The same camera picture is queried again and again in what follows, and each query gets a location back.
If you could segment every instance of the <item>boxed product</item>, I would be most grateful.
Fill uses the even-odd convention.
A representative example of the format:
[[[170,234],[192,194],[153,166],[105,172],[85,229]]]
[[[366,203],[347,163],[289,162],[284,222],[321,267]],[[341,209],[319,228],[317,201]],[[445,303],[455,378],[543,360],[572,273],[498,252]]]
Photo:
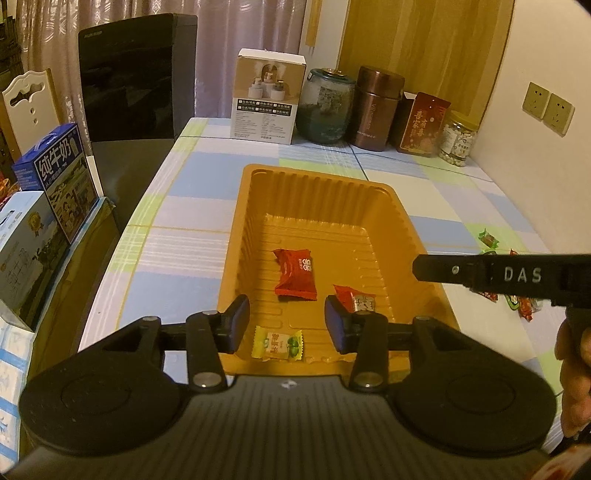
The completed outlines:
[[[78,126],[60,125],[12,168],[23,190],[45,191],[57,221],[72,243],[98,198]]]
[[[43,192],[16,192],[0,211],[0,297],[29,327],[67,249]]]
[[[243,48],[236,61],[231,137],[290,144],[305,72],[302,55]]]
[[[390,143],[396,150],[415,155],[431,156],[441,134],[441,125],[450,102],[419,92],[404,92],[396,108]]]

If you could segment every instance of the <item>plastic jar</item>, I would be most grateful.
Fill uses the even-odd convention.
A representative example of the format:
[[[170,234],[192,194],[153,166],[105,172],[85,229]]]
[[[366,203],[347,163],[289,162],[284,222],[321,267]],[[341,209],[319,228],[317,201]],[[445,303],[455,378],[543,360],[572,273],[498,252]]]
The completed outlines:
[[[476,122],[466,115],[452,110],[443,124],[439,156],[456,167],[464,167],[477,131],[478,124]]]

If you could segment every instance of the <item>red box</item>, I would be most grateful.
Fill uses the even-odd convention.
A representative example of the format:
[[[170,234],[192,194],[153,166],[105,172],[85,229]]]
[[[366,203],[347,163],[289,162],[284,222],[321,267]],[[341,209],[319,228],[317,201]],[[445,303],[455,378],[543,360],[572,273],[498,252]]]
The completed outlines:
[[[441,125],[451,105],[433,95],[404,92],[390,129],[389,141],[399,152],[431,156],[436,151]]]

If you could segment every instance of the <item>candy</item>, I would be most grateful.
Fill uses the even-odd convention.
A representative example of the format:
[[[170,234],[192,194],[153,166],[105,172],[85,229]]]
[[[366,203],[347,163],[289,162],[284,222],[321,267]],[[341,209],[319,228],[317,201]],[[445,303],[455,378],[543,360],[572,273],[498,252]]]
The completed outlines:
[[[519,255],[519,253],[511,249],[509,255]],[[528,322],[533,320],[534,312],[541,309],[541,307],[538,308],[537,301],[535,301],[536,309],[534,310],[534,302],[527,297],[517,297],[515,295],[505,295],[505,297],[507,298],[507,303],[509,304],[509,307],[511,307],[511,310],[517,310],[519,316],[525,318]]]
[[[525,318],[528,322],[533,319],[533,312],[531,308],[531,300],[526,297],[519,297],[519,308],[517,309],[519,316]]]
[[[301,360],[304,351],[304,338],[301,330],[293,335],[278,333],[257,326],[252,345],[253,358],[279,358],[282,360]]]
[[[316,286],[312,276],[310,250],[273,250],[281,266],[281,279],[275,287],[276,295],[288,295],[316,300]]]
[[[478,295],[482,295],[484,298],[489,299],[490,301],[494,301],[495,303],[499,299],[499,296],[496,293],[491,293],[489,291],[476,291],[476,290],[472,290],[472,291],[474,293],[478,293]]]
[[[361,310],[375,312],[375,295],[363,293],[351,287],[342,287],[340,285],[334,285],[334,287],[336,297],[343,304],[343,307],[346,308],[347,312],[353,313]]]
[[[488,248],[496,248],[499,245],[499,241],[494,236],[492,236],[490,233],[488,233],[486,231],[486,228],[484,229],[483,232],[480,232],[478,234],[478,238]]]
[[[495,250],[483,250],[480,254],[481,255],[496,255],[496,251]],[[472,290],[472,291],[474,293],[478,293],[478,295],[482,295],[484,298],[489,299],[490,301],[494,301],[495,303],[499,299],[499,296],[496,293],[491,293],[488,291],[476,291],[476,290]]]

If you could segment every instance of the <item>finger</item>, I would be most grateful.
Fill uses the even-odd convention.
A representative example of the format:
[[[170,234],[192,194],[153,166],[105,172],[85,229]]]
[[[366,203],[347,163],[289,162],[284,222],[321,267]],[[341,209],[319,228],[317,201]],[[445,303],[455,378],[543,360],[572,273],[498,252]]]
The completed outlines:
[[[583,430],[591,420],[591,397],[577,402],[568,394],[563,394],[562,406],[560,423],[563,433],[565,437],[572,437]]]
[[[587,396],[570,407],[570,419],[582,430],[591,420],[591,397]]]
[[[567,438],[572,437],[578,432],[577,426],[570,418],[570,408],[574,400],[570,399],[568,395],[562,395],[562,412],[560,413],[560,425],[562,427],[562,433]]]
[[[575,401],[581,401],[589,398],[591,390],[591,377],[589,367],[583,361],[575,356],[567,357],[562,362],[560,368],[560,383],[564,391]]]
[[[591,367],[591,327],[586,328],[581,335],[581,358]]]
[[[554,355],[556,356],[556,360],[564,360],[568,356],[572,356],[573,352],[573,335],[570,331],[569,323],[565,320],[562,322],[562,325],[560,325],[558,334],[556,335],[556,347],[554,347]]]

